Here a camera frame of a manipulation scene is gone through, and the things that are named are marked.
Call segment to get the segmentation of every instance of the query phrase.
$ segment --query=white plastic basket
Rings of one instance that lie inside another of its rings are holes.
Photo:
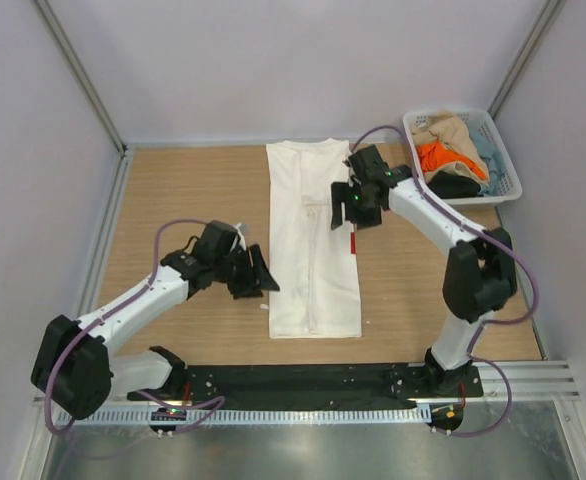
[[[491,142],[502,154],[504,160],[504,175],[498,184],[498,195],[486,196],[486,197],[474,197],[474,198],[450,198],[444,201],[452,206],[459,207],[472,207],[472,206],[490,206],[498,205],[502,202],[509,200],[516,200],[522,195],[522,184],[520,179],[517,177],[515,167],[511,161],[509,153],[506,151],[504,142],[497,131],[495,122],[491,116],[485,110],[478,108],[459,108],[459,107],[444,107],[439,109],[429,110],[414,110],[404,115],[404,131],[406,132],[411,151],[415,159],[418,158],[417,151],[415,150],[415,143],[413,142],[413,136],[411,135],[411,127],[415,125],[423,124],[427,121],[428,117],[434,115],[442,110],[455,113],[471,128],[476,128],[479,132]],[[422,169],[420,168],[419,162],[417,162],[417,171],[422,179]]]

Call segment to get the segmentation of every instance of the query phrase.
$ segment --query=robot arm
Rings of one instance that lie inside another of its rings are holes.
[[[256,244],[247,248],[236,227],[212,221],[191,252],[177,250],[168,254],[154,274],[108,305],[77,321],[59,316],[50,322],[31,382],[45,391],[61,352],[73,338],[104,316],[105,320],[86,334],[64,361],[54,380],[53,401],[81,420],[94,413],[109,396],[146,389],[159,398],[174,398],[185,384],[185,364],[177,356],[162,347],[151,347],[140,355],[115,357],[115,353],[146,324],[214,281],[226,284],[234,298],[279,290],[260,247]]]
[[[409,167],[389,168],[375,146],[357,151],[346,163],[352,170],[350,182],[331,188],[332,228],[343,218],[359,228],[373,227],[382,223],[382,210],[391,210],[448,258],[442,288],[448,312],[438,340],[426,352],[425,372],[434,394],[450,392],[470,368],[467,350],[483,321],[492,319],[517,291],[513,260],[460,224],[484,231],[509,248],[511,238],[502,228],[487,232],[439,198],[432,200],[438,203],[435,208],[417,188]]]

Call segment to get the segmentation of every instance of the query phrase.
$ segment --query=black cloth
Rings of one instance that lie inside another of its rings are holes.
[[[440,198],[471,198],[480,193],[480,185],[473,179],[441,171],[433,176],[428,186]]]

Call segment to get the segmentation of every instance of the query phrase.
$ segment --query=wooden table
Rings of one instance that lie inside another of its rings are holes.
[[[399,145],[380,145],[392,166],[406,161]],[[465,212],[488,228],[494,209]],[[219,219],[249,226],[247,240],[265,255],[269,241],[269,172],[263,146],[137,150],[102,285],[100,304],[151,270],[156,229],[176,218]],[[161,255],[202,227],[167,230]],[[445,259],[404,219],[386,213],[380,227],[357,234],[363,335],[359,339],[278,339],[268,335],[267,298],[232,300],[214,284],[164,313],[121,350],[162,345],[190,364],[295,364],[421,361],[445,316],[441,288]],[[520,294],[498,318],[524,312]],[[477,354],[494,360],[539,359],[530,324],[490,327]]]

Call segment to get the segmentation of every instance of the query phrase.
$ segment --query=clothing pile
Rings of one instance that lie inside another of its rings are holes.
[[[498,195],[502,154],[478,130],[442,111],[411,127],[424,179],[440,198]]]

